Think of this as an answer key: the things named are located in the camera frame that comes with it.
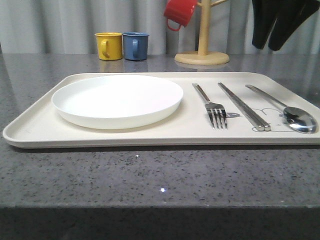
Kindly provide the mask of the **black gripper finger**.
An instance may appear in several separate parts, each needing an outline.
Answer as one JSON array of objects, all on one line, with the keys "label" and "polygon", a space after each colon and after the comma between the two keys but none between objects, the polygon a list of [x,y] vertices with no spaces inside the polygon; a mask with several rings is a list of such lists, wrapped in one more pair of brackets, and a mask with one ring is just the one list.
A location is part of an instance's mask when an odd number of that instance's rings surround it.
[{"label": "black gripper finger", "polygon": [[271,32],[275,26],[284,0],[253,0],[253,37],[252,44],[263,49],[269,44]]},{"label": "black gripper finger", "polygon": [[280,50],[295,30],[319,9],[319,0],[284,0],[269,37],[269,49]]}]

